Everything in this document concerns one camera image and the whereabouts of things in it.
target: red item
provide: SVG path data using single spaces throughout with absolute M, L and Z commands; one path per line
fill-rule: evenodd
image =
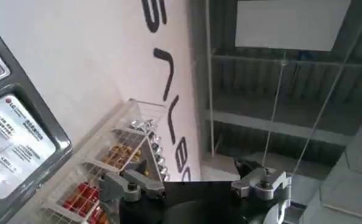
M 99 190 L 97 187 L 91 187 L 87 182 L 80 183 L 76 190 L 68 197 L 63 203 L 63 207 L 77 212 L 78 215 L 85 217 L 94 203 L 99 199 Z M 99 207 L 95 208 L 90 218 L 90 224 L 96 224 L 99 219 L 101 210 Z

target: metal bracket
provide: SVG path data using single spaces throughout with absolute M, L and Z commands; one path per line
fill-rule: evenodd
M 131 185 L 126 179 L 118 174 L 108 172 L 99 181 L 100 200 L 108 202 L 124 198 L 126 201 L 138 201 L 141 196 L 141 187 L 137 184 Z
M 126 170 L 123 177 L 140 186 L 149 198 L 159 198 L 164 194 L 165 189 L 161 182 L 151 180 L 135 170 Z
M 263 223 L 281 224 L 284 221 L 291 198 L 291 177 L 287 177 L 286 172 L 275 171 L 267 175 L 264 168 L 257 168 L 241 180 L 232 182 L 231 187 L 240 198 L 249 196 L 253 189 L 261 200 L 277 199 L 278 202 L 268 211 Z

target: metal rod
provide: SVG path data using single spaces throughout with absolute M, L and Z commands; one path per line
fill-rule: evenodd
M 221 146 L 221 143 L 223 142 L 223 134 L 220 134 L 220 136 L 218 137 L 217 140 L 217 144 L 215 146 L 215 152 L 217 151 L 217 149 L 219 148 L 219 146 Z
M 332 83 L 332 86 L 331 86 L 331 88 L 330 88 L 330 90 L 329 90 L 329 92 L 328 92 L 328 95 L 327 95 L 327 97 L 325 98 L 325 101 L 324 101 L 324 103 L 323 103 L 323 105 L 322 105 L 322 107 L 321 107 L 321 109 L 320 109 L 320 112 L 319 112 L 319 114 L 318 114 L 318 116 L 317 116 L 317 118 L 316 118 L 316 122 L 313 124 L 312 131 L 311 131 L 311 133 L 310 133 L 310 136 L 307 138 L 307 142 L 305 143 L 304 148 L 302 149 L 300 158 L 298 159 L 297 164 L 296 164 L 296 166 L 294 167 L 294 170 L 293 170 L 293 172 L 292 172 L 292 176 L 294 176 L 295 173 L 297 172 L 297 169 L 298 169 L 298 167 L 299 167 L 299 165 L 300 165 L 301 159 L 302 159 L 302 157 L 304 156 L 304 153 L 305 153 L 305 151 L 306 151 L 306 149 L 307 149 L 307 147 L 308 147 L 308 145 L 309 145 L 310 139 L 312 138 L 312 136 L 313 136 L 313 134 L 314 134 L 314 132 L 315 132 L 315 130 L 316 130 L 316 127 L 317 127 L 317 125 L 319 124 L 320 118 L 321 118 L 321 116 L 322 116 L 322 114 L 323 114 L 323 112 L 324 112 L 324 109 L 325 109 L 325 107 L 326 107 L 326 105 L 327 105 L 327 103 L 328 103 L 328 101 L 329 101 L 329 99 L 330 99 L 330 97 L 331 97 L 331 95 L 332 95 L 332 93 L 333 93 L 333 90 L 335 89 L 335 86 L 336 86 L 336 84 L 338 83 L 338 81 L 339 81 L 339 79 L 340 79 L 340 77 L 341 77 L 341 75 L 342 75 L 342 73 L 343 73 L 343 71 L 344 71 L 344 67 L 345 67 L 344 65 L 346 64 L 346 62 L 348 61 L 348 59 L 349 59 L 350 56 L 351 56 L 351 53 L 352 53 L 353 50 L 355 49 L 355 46 L 357 45 L 361 34 L 362 34 L 362 24 L 361 24 L 361 26 L 360 26 L 357 34 L 355 35 L 355 39 L 354 39 L 352 45 L 350 46 L 349 50 L 347 51 L 347 54 L 346 54 L 346 56 L 345 56 L 345 58 L 344 58 L 344 61 L 343 61 L 343 64 L 339 67 L 339 71 L 338 71 L 338 73 L 337 73 L 337 75 L 336 75 L 336 77 L 335 77 L 335 79 L 334 79 L 334 81 L 333 81 L 333 83 Z
M 207 75 L 209 85 L 209 116 L 211 125 L 211 155 L 215 156 L 214 120 L 213 120 L 213 88 L 212 88 L 212 53 L 211 53 L 211 16 L 209 0 L 205 0 L 206 45 L 207 45 Z
M 297 81 L 297 76 L 298 76 L 298 72 L 299 72 L 299 68 L 298 65 L 296 64 L 296 67 L 294 69 L 294 76 L 291 78 L 290 80 L 290 86 L 289 86 L 289 96 L 293 96 L 294 93 L 294 87 L 296 86 L 296 81 Z
M 287 124 L 278 121 L 270 122 L 270 117 L 268 118 L 268 120 L 263 120 L 252 116 L 250 117 L 244 115 L 237 115 L 234 113 L 220 111 L 214 111 L 213 115 L 215 121 L 221 123 L 233 124 L 236 126 L 247 127 L 266 132 L 271 131 L 273 133 L 279 133 L 282 135 L 294 136 L 303 139 L 307 139 L 311 132 L 311 127 L 301 127 L 298 125 Z M 312 140 L 340 145 L 343 147 L 347 146 L 351 139 L 352 136 L 347 136 L 332 131 L 325 131 L 320 129 L 316 130 L 314 135 L 312 136 Z
M 271 62 L 280 62 L 282 59 L 272 59 L 272 58 L 252 58 L 244 56 L 233 56 L 233 55 L 212 55 L 212 59 L 220 60 L 241 60 L 241 61 L 271 61 Z M 287 60 L 289 63 L 296 63 L 298 65 L 308 65 L 308 64 L 317 64 L 317 65 L 330 65 L 330 66 L 347 66 L 347 67 L 361 67 L 362 64 L 358 63 L 341 63 L 333 61 L 299 61 L 299 60 Z
M 277 92 L 276 92 L 276 98 L 274 100 L 274 108 L 273 108 L 273 114 L 271 115 L 271 119 L 269 124 L 274 122 L 274 118 L 276 116 L 276 110 L 277 110 L 277 103 L 278 103 L 278 95 L 279 95 L 279 90 L 280 90 L 280 85 L 281 85 L 281 81 L 282 81 L 282 74 L 284 73 L 284 67 L 287 65 L 287 61 L 282 60 L 280 63 L 280 71 L 279 71 L 279 80 L 278 80 L 278 86 L 277 86 Z M 265 165 L 265 158 L 266 158 L 266 154 L 267 154 L 267 150 L 268 150 L 268 145 L 270 143 L 270 136 L 271 136 L 271 130 L 268 131 L 267 134 L 267 141 L 266 141 L 266 147 L 265 147 L 265 152 L 263 154 L 263 160 L 262 160 L 262 166 Z

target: bolt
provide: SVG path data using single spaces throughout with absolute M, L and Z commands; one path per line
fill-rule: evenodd
M 269 182 L 267 182 L 266 180 L 262 180 L 261 182 L 260 182 L 260 186 L 262 187 L 262 188 L 268 188 L 268 187 L 270 187 L 270 183 Z
M 129 183 L 128 184 L 128 191 L 135 191 L 137 189 L 137 184 Z
M 282 61 L 280 61 L 280 63 L 281 63 L 282 66 L 289 65 L 289 61 L 286 60 L 286 59 L 283 59 Z
M 101 176 L 98 178 L 99 181 L 103 181 L 105 179 L 105 174 L 101 174 Z

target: wire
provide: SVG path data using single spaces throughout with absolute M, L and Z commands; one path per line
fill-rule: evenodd
M 308 147 L 308 145 L 309 145 L 310 139 L 312 138 L 312 136 L 313 136 L 313 134 L 314 134 L 314 132 L 315 132 L 315 130 L 316 130 L 316 127 L 317 127 L 317 125 L 319 124 L 320 118 L 321 118 L 321 116 L 322 116 L 322 114 L 323 114 L 323 112 L 324 112 L 324 109 L 325 109 L 325 107 L 326 107 L 329 99 L 331 98 L 331 95 L 332 95 L 333 91 L 335 90 L 335 86 L 336 86 L 336 84 L 338 83 L 338 81 L 339 81 L 339 79 L 340 79 L 340 77 L 341 77 L 341 75 L 342 75 L 342 73 L 343 73 L 344 65 L 347 63 L 348 59 L 349 59 L 350 56 L 351 56 L 351 53 L 352 53 L 353 50 L 355 49 L 355 46 L 357 45 L 357 43 L 358 43 L 358 41 L 359 41 L 359 39 L 360 39 L 361 34 L 362 34 L 362 23 L 361 23 L 361 26 L 360 26 L 357 34 L 355 35 L 355 38 L 354 38 L 354 41 L 353 41 L 352 45 L 350 46 L 349 50 L 347 51 L 346 56 L 344 57 L 343 63 L 339 66 L 339 71 L 338 71 L 338 73 L 337 73 L 337 75 L 336 75 L 336 77 L 335 77 L 335 79 L 334 79 L 334 81 L 333 81 L 333 83 L 332 83 L 332 86 L 331 86 L 331 88 L 330 88 L 330 90 L 329 90 L 329 92 L 328 92 L 327 97 L 325 98 L 325 101 L 324 101 L 324 103 L 323 103 L 323 105 L 322 105 L 322 107 L 321 107 L 321 109 L 320 109 L 320 112 L 319 112 L 319 114 L 318 114 L 318 116 L 317 116 L 317 118 L 316 118 L 316 121 L 315 121 L 315 123 L 313 124 L 312 131 L 311 131 L 309 137 L 307 138 L 307 142 L 305 143 L 304 148 L 302 149 L 301 155 L 300 155 L 300 157 L 299 157 L 299 159 L 298 159 L 298 161 L 297 161 L 296 166 L 294 167 L 292 176 L 294 176 L 294 175 L 296 174 L 297 170 L 298 170 L 298 167 L 299 167 L 299 165 L 300 165 L 300 163 L 301 163 L 301 159 L 302 159 L 302 157 L 304 156 L 305 151 L 306 151 L 306 149 L 307 149 L 307 147 Z
M 274 118 L 276 116 L 276 110 L 277 110 L 277 103 L 278 103 L 278 95 L 279 95 L 279 90 L 280 90 L 280 84 L 282 81 L 282 74 L 284 73 L 284 67 L 287 65 L 287 61 L 286 61 L 286 51 L 284 53 L 284 59 L 281 61 L 280 63 L 280 71 L 279 71 L 279 80 L 278 80 L 278 87 L 277 87 L 277 92 L 276 92 L 276 97 L 274 100 L 274 108 L 273 108 L 273 114 L 271 115 L 271 119 L 270 119 L 270 123 L 274 122 Z M 262 166 L 265 165 L 265 158 L 266 158 L 266 154 L 267 154 L 267 150 L 268 150 L 268 146 L 270 143 L 270 136 L 271 136 L 271 130 L 268 131 L 267 134 L 267 141 L 266 141 L 266 147 L 265 147 L 265 152 L 263 154 L 263 160 L 262 160 Z
M 215 140 L 214 140 L 214 124 L 213 124 L 213 89 L 212 89 L 212 52 L 211 52 L 211 22 L 209 14 L 209 0 L 205 1 L 206 11 L 206 33 L 207 33 L 207 70 L 208 70 L 208 85 L 209 85 L 209 118 L 211 125 L 211 155 L 215 156 Z

